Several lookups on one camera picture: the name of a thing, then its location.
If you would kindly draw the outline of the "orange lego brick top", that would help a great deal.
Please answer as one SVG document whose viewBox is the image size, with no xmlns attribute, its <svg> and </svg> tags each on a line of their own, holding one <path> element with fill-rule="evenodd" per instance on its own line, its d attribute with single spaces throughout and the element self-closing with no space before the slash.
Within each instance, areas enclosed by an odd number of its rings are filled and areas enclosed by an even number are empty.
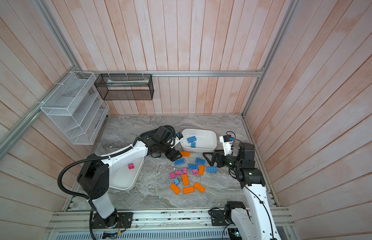
<svg viewBox="0 0 372 240">
<path fill-rule="evenodd" d="M 181 152 L 183 157 L 190 157 L 190 152 Z"/>
</svg>

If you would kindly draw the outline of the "pink lego cube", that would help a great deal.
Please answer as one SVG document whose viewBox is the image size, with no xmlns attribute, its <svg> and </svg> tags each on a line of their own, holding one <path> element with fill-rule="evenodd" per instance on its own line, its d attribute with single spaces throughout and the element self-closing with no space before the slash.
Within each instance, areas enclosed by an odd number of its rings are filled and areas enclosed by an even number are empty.
<svg viewBox="0 0 372 240">
<path fill-rule="evenodd" d="M 135 165 L 133 163 L 131 163 L 131 164 L 128 164 L 128 167 L 129 167 L 130 170 L 132 170 L 132 169 L 135 168 Z"/>
</svg>

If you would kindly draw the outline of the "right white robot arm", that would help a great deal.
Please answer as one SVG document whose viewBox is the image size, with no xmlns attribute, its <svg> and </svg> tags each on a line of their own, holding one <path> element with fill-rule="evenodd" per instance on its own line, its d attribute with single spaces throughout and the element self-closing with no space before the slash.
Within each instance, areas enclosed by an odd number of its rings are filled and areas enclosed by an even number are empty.
<svg viewBox="0 0 372 240">
<path fill-rule="evenodd" d="M 255 168 L 255 146 L 240 143 L 238 154 L 230 154 L 231 143 L 224 143 L 222 151 L 203 153 L 210 166 L 227 167 L 240 183 L 250 210 L 242 202 L 228 201 L 225 219 L 238 229 L 243 240 L 280 240 L 267 198 L 266 182 L 262 172 Z"/>
</svg>

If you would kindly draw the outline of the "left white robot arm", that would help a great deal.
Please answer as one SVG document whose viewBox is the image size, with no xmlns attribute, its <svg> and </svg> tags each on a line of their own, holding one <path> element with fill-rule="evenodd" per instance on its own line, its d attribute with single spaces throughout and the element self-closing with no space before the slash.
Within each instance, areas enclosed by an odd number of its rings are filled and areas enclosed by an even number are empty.
<svg viewBox="0 0 372 240">
<path fill-rule="evenodd" d="M 172 162 L 180 159 L 182 154 L 175 146 L 182 138 L 183 135 L 176 132 L 174 127 L 165 125 L 139 135 L 132 144 L 111 154 L 89 156 L 81 168 L 77 182 L 85 191 L 85 198 L 91 209 L 104 221 L 110 220 L 115 224 L 118 212 L 108 196 L 111 175 L 134 160 L 146 156 L 164 155 Z"/>
</svg>

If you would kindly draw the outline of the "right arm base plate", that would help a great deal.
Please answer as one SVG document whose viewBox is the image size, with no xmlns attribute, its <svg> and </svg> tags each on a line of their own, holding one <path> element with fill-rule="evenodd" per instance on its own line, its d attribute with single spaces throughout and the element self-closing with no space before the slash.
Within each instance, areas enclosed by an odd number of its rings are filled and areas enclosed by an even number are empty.
<svg viewBox="0 0 372 240">
<path fill-rule="evenodd" d="M 231 218 L 231 210 L 221 210 L 220 208 L 212 208 L 208 210 L 213 226 L 233 225 Z"/>
</svg>

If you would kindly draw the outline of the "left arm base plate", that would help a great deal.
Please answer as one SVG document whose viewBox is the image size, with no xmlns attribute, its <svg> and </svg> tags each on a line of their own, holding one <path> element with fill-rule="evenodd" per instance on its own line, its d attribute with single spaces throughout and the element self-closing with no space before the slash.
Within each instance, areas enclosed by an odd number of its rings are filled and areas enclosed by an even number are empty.
<svg viewBox="0 0 372 240">
<path fill-rule="evenodd" d="M 103 219 L 97 212 L 93 213 L 91 227 L 93 229 L 129 229 L 132 225 L 133 212 L 112 213 Z"/>
</svg>

